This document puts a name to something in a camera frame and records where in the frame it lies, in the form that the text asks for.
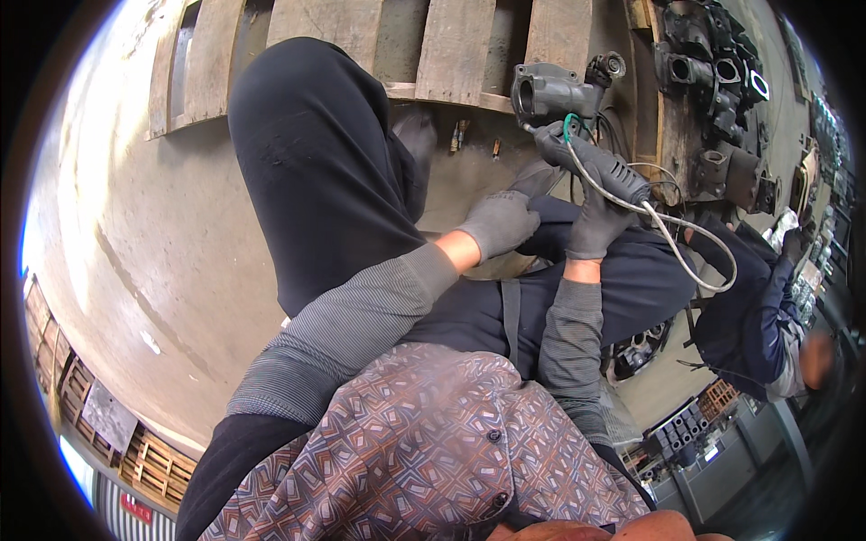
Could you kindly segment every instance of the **wrist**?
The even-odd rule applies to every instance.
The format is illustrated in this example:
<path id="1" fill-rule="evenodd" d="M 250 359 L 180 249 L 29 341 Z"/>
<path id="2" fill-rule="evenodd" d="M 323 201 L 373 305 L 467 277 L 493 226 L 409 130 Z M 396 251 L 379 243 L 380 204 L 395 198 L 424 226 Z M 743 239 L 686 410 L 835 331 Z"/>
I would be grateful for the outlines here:
<path id="1" fill-rule="evenodd" d="M 481 248 L 472 235 L 454 230 L 434 242 L 454 265 L 458 274 L 463 274 L 481 262 Z"/>
<path id="2" fill-rule="evenodd" d="M 601 261 L 601 259 L 566 259 L 562 277 L 582 284 L 600 284 Z"/>

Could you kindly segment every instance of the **black pants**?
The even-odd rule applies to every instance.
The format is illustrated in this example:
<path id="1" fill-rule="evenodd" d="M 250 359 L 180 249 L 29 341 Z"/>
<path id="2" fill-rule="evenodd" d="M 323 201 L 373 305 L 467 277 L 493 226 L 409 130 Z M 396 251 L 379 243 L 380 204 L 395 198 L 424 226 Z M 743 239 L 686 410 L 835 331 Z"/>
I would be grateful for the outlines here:
<path id="1" fill-rule="evenodd" d="M 382 85 L 333 45 L 295 38 L 266 49 L 238 78 L 229 103 L 237 159 L 289 316 L 358 271 L 424 243 L 414 226 L 423 187 L 388 127 Z M 552 197 L 533 206 L 541 226 L 519 251 L 558 264 L 520 277 L 520 354 L 537 359 L 545 315 L 562 276 L 580 207 Z M 695 283 L 670 247 L 626 231 L 602 263 L 603 345 L 672 317 Z M 508 355 L 500 283 L 460 279 L 404 340 Z M 521 369 L 524 377 L 533 368 Z"/>

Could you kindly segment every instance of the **power cord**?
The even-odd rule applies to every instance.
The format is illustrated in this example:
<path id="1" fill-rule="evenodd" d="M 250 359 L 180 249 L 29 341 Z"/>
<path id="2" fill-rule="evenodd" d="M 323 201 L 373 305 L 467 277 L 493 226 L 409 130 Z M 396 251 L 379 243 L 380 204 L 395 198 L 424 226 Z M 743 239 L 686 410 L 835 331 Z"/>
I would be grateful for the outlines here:
<path id="1" fill-rule="evenodd" d="M 577 117 L 577 115 L 574 115 L 573 113 L 569 113 L 569 115 L 567 117 L 565 117 L 565 125 L 566 126 L 568 126 L 569 117 L 571 117 L 571 116 Z M 569 136 L 567 129 L 564 130 L 564 135 L 565 135 L 565 148 L 568 149 L 568 153 L 571 154 L 571 156 L 572 156 L 572 161 L 574 162 L 575 165 L 577 165 L 578 171 L 580 171 L 580 174 L 590 184 L 590 186 L 592 186 L 593 188 L 598 190 L 598 193 L 603 195 L 609 201 L 612 201 L 612 202 L 618 204 L 619 206 L 624 207 L 624 208 L 631 210 L 633 212 L 637 212 L 638 214 L 645 214 L 647 216 L 650 216 L 652 218 L 653 222 L 656 223 L 656 226 L 658 226 L 658 228 L 662 231 L 662 235 L 664 235 L 665 240 L 668 242 L 670 247 L 674 250 L 674 255 L 676 256 L 676 259 L 679 260 L 680 265 L 682 265 L 683 270 L 686 271 L 686 273 L 688 274 L 689 277 L 691 277 L 692 280 L 697 282 L 699 286 L 704 287 L 704 288 L 708 289 L 709 291 L 716 292 L 716 293 L 721 293 L 721 292 L 727 291 L 728 289 L 731 288 L 731 286 L 734 285 L 734 282 L 737 280 L 737 261 L 734 259 L 734 254 L 731 253 L 730 248 L 728 248 L 727 245 L 724 242 L 722 242 L 722 240 L 719 237 L 717 237 L 716 235 L 713 235 L 712 233 L 710 233 L 709 231 L 707 231 L 703 227 L 693 224 L 692 222 L 687 222 L 686 220 L 682 220 L 680 218 L 674 218 L 673 216 L 668 216 L 666 214 L 661 214 L 661 215 L 658 214 L 656 212 L 656 210 L 652 208 L 649 201 L 644 201 L 642 203 L 642 206 L 638 207 L 637 205 L 633 205 L 631 203 L 628 203 L 627 201 L 624 201 L 623 199 L 620 199 L 619 197 L 614 196 L 609 191 L 602 188 L 595 181 L 595 179 L 593 179 L 592 176 L 590 176 L 589 172 L 587 172 L 584 165 L 580 162 L 580 159 L 578 158 L 578 154 L 574 151 L 574 146 L 572 146 L 571 137 Z M 713 285 L 708 284 L 707 282 L 701 280 L 700 278 L 698 278 L 697 274 L 695 274 L 692 271 L 692 269 L 688 267 L 688 264 L 682 258 L 682 254 L 680 254 L 680 250 L 676 247 L 676 242 L 674 242 L 674 239 L 670 236 L 670 232 L 668 232 L 668 228 L 666 228 L 664 226 L 664 224 L 662 223 L 662 220 L 664 220 L 666 222 L 676 223 L 679 225 L 684 225 L 686 227 L 689 227 L 689 228 L 693 229 L 694 231 L 701 233 L 702 235 L 706 236 L 709 240 L 715 242 L 719 246 L 719 248 L 721 248 L 722 251 L 725 252 L 725 255 L 727 255 L 727 258 L 731 261 L 731 268 L 733 269 L 733 272 L 731 274 L 731 279 L 728 280 L 725 284 L 723 284 L 721 286 L 713 286 Z"/>

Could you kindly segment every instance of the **patterned shirt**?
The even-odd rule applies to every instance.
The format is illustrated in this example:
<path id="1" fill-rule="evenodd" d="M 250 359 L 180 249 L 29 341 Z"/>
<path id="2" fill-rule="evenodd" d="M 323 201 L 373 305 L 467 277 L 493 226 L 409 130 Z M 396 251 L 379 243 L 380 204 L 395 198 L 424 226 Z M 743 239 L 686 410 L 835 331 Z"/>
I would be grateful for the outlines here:
<path id="1" fill-rule="evenodd" d="M 617 529 L 649 512 L 506 358 L 403 344 L 249 472 L 201 539 L 427 538 L 515 506 Z"/>

